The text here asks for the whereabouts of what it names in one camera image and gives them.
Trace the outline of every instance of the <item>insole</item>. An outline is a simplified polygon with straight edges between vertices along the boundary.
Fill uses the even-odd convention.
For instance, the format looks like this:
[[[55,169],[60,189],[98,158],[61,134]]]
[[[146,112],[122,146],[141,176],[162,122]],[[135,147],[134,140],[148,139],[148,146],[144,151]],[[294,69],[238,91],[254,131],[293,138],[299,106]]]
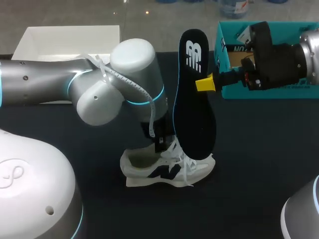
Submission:
[[[208,157],[216,139],[215,115],[206,92],[198,92],[195,83],[207,77],[208,52],[208,40],[201,30],[191,29],[182,35],[173,125],[184,153],[195,160]]]

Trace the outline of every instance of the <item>cardboard box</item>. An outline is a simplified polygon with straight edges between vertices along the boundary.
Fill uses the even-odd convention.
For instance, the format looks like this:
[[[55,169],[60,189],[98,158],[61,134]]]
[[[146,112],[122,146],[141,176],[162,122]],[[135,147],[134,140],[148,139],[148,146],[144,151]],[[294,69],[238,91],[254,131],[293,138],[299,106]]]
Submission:
[[[241,38],[247,27],[257,22],[229,21],[220,22],[215,43],[215,63],[219,72],[228,72],[239,67],[240,60],[250,57],[251,52],[245,52]],[[318,22],[268,22],[273,44],[297,44],[300,35],[307,30],[315,30]],[[288,85],[265,91],[249,91],[241,82],[225,86],[222,89],[225,99],[318,99],[319,86],[310,85],[306,79],[300,79],[298,84]]]
[[[119,43],[119,26],[28,27],[12,60],[64,61],[89,54],[94,57],[99,55],[108,64],[112,50]]]

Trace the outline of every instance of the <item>new balance logo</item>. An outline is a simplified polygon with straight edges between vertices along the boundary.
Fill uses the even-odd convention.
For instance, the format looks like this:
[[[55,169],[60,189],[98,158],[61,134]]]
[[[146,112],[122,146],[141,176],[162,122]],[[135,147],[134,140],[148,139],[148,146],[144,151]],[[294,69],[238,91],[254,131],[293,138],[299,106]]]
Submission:
[[[169,179],[169,180],[173,180],[177,173],[180,171],[181,166],[179,166],[178,164],[176,164],[171,170],[169,169],[168,165],[162,165],[157,167],[153,173],[150,174],[150,176],[148,176],[149,178],[156,178],[156,177],[161,177],[164,179]]]
[[[198,62],[201,61],[201,48],[198,43],[187,41],[186,54],[189,56],[186,58],[186,64],[196,71],[201,72],[201,67]]]

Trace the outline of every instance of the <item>sneaker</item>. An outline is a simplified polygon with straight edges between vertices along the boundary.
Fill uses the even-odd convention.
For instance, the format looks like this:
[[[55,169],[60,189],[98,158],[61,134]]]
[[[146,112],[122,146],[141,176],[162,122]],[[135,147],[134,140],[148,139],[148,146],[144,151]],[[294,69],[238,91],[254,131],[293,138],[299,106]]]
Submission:
[[[154,153],[155,145],[125,150],[121,157],[121,170],[126,176],[127,187],[169,183],[175,187],[192,186],[205,178],[214,168],[215,160],[208,156],[193,160],[185,155],[177,138],[167,151]]]

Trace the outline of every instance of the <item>black tablecloth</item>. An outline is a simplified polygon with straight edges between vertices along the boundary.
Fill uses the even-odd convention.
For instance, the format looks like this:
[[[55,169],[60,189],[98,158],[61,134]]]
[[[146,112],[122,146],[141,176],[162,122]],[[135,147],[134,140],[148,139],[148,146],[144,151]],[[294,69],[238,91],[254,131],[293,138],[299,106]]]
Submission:
[[[172,107],[177,53],[158,59]],[[282,206],[319,173],[319,101],[209,99],[217,120],[216,168],[195,187],[125,187],[123,151],[150,143],[128,107],[102,127],[85,125],[72,105],[3,108],[0,127],[66,155],[90,239],[282,239]]]

